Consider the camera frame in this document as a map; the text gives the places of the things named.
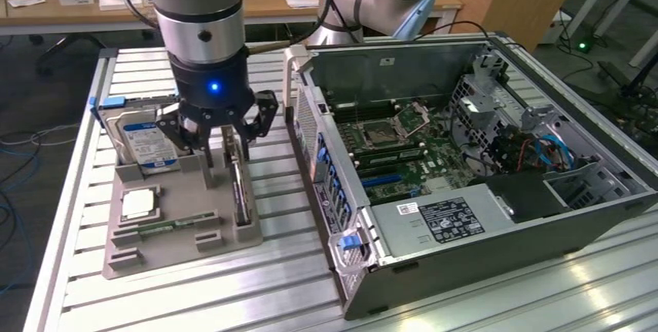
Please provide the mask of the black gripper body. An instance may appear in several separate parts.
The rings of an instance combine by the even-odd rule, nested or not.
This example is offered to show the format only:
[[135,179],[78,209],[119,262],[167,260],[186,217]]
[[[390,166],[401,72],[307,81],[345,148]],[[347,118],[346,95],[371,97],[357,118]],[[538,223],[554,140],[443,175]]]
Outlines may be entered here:
[[208,126],[238,123],[255,103],[248,86],[248,50],[208,64],[183,62],[170,55],[182,115]]

